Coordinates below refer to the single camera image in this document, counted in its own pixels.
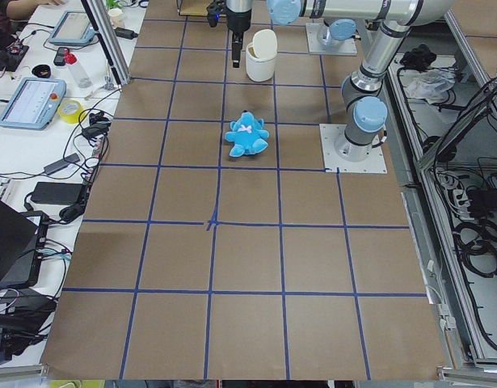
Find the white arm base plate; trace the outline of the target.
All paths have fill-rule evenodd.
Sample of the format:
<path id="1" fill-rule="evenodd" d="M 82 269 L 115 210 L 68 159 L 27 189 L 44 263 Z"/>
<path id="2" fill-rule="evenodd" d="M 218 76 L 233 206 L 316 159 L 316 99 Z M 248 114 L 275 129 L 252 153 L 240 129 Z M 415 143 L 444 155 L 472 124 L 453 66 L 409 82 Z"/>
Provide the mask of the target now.
<path id="1" fill-rule="evenodd" d="M 386 174 L 386 164 L 376 134 L 370 145 L 354 145 L 344 134 L 345 124 L 320 124 L 324 170 L 331 173 Z"/>

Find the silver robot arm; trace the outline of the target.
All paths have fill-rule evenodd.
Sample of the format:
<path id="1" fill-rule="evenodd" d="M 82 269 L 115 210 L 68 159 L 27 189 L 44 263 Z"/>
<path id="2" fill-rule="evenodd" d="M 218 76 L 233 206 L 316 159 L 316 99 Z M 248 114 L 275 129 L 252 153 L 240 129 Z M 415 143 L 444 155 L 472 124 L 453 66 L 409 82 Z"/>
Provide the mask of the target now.
<path id="1" fill-rule="evenodd" d="M 309 52 L 313 54 L 355 55 L 355 34 L 356 23 L 352 19 L 338 19 L 328 24 L 306 24 Z M 256 32 L 246 47 L 246 68 L 261 70 L 266 66 L 273 70 L 277 52 L 278 39 L 272 29 Z"/>
<path id="2" fill-rule="evenodd" d="M 347 125 L 334 141 L 336 153 L 350 162 L 365 160 L 373 140 L 383 128 L 388 111 L 378 98 L 382 80 L 402 42 L 414 26 L 442 17 L 452 1 L 268 1 L 273 23 L 289 25 L 300 17 L 310 19 L 364 19 L 378 22 L 358 70 L 342 83 Z"/>

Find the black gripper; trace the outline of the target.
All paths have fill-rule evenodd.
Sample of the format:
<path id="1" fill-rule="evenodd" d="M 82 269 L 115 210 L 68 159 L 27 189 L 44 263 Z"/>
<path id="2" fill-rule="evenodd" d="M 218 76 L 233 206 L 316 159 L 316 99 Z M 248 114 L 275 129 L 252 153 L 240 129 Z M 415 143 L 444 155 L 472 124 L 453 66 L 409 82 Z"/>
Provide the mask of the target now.
<path id="1" fill-rule="evenodd" d="M 247 31 L 251 26 L 252 4 L 252 0 L 225 1 L 227 27 L 232 31 L 231 57 L 234 68 L 240 67 L 243 48 L 243 32 Z"/>

